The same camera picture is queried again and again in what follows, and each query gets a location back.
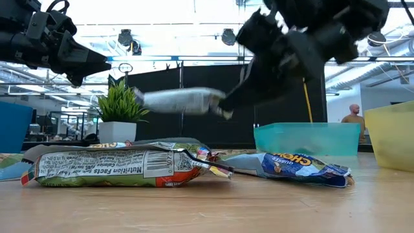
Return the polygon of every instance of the green plant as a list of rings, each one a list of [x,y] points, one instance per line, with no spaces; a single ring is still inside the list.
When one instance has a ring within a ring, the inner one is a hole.
[[[116,84],[113,82],[108,90],[108,96],[99,96],[99,114],[103,122],[147,122],[142,117],[149,110],[135,102],[132,88],[125,88],[125,80]]]

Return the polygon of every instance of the barcode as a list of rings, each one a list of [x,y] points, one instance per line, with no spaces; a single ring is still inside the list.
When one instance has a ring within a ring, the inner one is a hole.
[[[144,159],[144,178],[174,175],[174,153],[172,151],[147,151]]]
[[[180,153],[180,162],[177,165],[178,171],[186,172],[193,169],[192,160],[185,153]]]

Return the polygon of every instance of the black robotic arm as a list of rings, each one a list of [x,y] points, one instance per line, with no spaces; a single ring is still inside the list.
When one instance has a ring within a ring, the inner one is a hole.
[[[59,2],[65,7],[53,10]],[[77,29],[65,15],[68,7],[67,0],[55,0],[41,12],[38,0],[0,0],[0,61],[49,68],[66,74],[75,86],[90,74],[111,69],[106,56],[73,39]]]
[[[379,31],[388,17],[387,0],[264,0],[271,13],[255,12],[237,42],[254,53],[249,72],[219,106],[231,110],[283,96],[309,80],[325,78],[324,66],[358,57],[355,43]],[[290,29],[282,33],[280,12]]]

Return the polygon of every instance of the black curtain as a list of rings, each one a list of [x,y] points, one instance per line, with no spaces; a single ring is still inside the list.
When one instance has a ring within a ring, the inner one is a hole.
[[[128,76],[128,86],[137,87],[143,93],[180,88],[180,69],[155,71]],[[140,122],[136,127],[136,140],[178,137],[181,131],[181,114],[150,112],[143,117],[149,123]]]
[[[210,87],[227,93],[239,83],[241,68],[242,65],[196,66],[135,74],[129,76],[128,85],[143,92]],[[326,122],[324,80],[308,82],[307,90],[313,121]],[[236,109],[230,120],[213,114],[182,116],[158,113],[150,113],[145,119],[149,123],[138,125],[137,140],[193,137],[212,148],[251,148],[254,147],[254,126],[275,122],[309,122],[309,114],[305,92],[300,85],[278,100]]]
[[[183,86],[210,87],[231,91],[238,83],[241,65],[184,67]],[[193,137],[212,148],[251,148],[254,108],[236,109],[230,120],[213,114],[184,116],[182,135]]]

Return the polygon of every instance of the table surface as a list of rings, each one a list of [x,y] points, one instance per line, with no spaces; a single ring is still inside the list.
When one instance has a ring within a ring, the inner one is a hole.
[[[413,232],[414,173],[371,153],[324,157],[353,169],[329,188],[234,175],[182,188],[45,188],[0,183],[0,232]]]

